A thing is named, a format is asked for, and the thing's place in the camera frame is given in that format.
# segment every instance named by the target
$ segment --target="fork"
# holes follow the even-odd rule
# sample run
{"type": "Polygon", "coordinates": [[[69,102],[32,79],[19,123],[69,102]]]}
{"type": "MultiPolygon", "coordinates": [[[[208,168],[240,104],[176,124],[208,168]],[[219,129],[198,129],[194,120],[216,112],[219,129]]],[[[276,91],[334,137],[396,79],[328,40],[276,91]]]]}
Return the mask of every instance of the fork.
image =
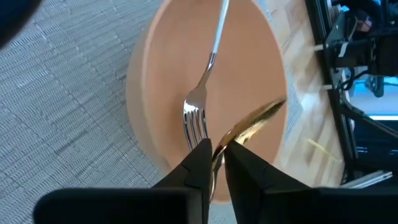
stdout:
{"type": "Polygon", "coordinates": [[[225,17],[228,10],[228,5],[229,0],[223,0],[213,50],[211,51],[211,54],[209,56],[206,70],[200,78],[198,85],[187,95],[184,101],[184,132],[185,137],[187,138],[189,149],[191,151],[202,139],[208,137],[205,116],[207,97],[206,82],[210,76],[216,59],[221,34],[223,32],[225,17]]]}

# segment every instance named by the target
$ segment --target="wooden table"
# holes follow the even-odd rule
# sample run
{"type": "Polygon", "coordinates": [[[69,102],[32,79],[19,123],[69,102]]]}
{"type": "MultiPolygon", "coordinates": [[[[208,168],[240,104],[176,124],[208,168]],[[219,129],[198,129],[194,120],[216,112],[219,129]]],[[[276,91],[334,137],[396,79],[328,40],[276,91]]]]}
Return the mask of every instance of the wooden table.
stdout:
{"type": "Polygon", "coordinates": [[[314,41],[305,1],[266,1],[303,106],[303,114],[280,149],[275,165],[307,185],[337,187],[343,175],[343,156],[328,94],[322,90],[321,68],[312,50],[314,41]],[[310,139],[321,147],[310,144],[310,139]]]}

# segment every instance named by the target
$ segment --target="plate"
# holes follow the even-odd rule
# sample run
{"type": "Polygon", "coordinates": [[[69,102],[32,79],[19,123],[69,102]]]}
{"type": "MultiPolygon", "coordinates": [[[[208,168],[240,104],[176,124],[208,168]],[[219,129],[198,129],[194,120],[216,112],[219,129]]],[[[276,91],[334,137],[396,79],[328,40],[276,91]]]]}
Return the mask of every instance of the plate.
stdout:
{"type": "MultiPolygon", "coordinates": [[[[183,101],[197,85],[213,46],[221,1],[164,1],[136,45],[126,83],[127,112],[144,152],[167,174],[189,153],[183,101]]],[[[207,83],[206,124],[215,148],[240,119],[287,95],[280,49],[259,6],[231,0],[207,83]]],[[[287,120],[284,106],[245,146],[272,163],[287,120]]],[[[220,169],[214,202],[229,202],[220,169]]]]}

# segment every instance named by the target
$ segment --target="textured placemat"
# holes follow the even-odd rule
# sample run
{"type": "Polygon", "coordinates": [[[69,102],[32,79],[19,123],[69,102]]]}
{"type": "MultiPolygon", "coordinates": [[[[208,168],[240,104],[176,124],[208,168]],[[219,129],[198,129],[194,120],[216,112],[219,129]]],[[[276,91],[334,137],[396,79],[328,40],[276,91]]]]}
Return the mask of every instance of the textured placemat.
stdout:
{"type": "MultiPolygon", "coordinates": [[[[0,223],[32,223],[61,187],[150,187],[124,86],[134,43],[161,0],[46,0],[0,51],[0,223]]],[[[301,113],[289,73],[289,125],[301,113]]],[[[234,223],[230,205],[210,222],[234,223]]]]}

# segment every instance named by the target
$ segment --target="metal frame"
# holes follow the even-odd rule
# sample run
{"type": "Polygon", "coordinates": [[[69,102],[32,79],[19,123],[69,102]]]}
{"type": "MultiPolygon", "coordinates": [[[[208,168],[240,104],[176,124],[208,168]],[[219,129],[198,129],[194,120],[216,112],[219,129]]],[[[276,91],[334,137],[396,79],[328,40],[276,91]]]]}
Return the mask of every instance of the metal frame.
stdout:
{"type": "Polygon", "coordinates": [[[364,126],[378,130],[388,140],[398,142],[398,132],[369,118],[361,110],[355,108],[346,99],[345,92],[339,88],[342,83],[342,69],[338,70],[332,66],[335,58],[333,51],[339,50],[335,46],[337,42],[349,42],[353,32],[347,32],[345,27],[345,13],[341,13],[332,24],[326,0],[306,0],[307,11],[310,18],[313,36],[315,39],[315,50],[318,61],[322,68],[324,85],[328,87],[328,96],[331,104],[336,130],[340,140],[340,146],[345,161],[345,176],[342,183],[350,182],[357,178],[357,173],[368,170],[392,170],[382,163],[366,162],[358,159],[356,143],[351,119],[364,126]]]}

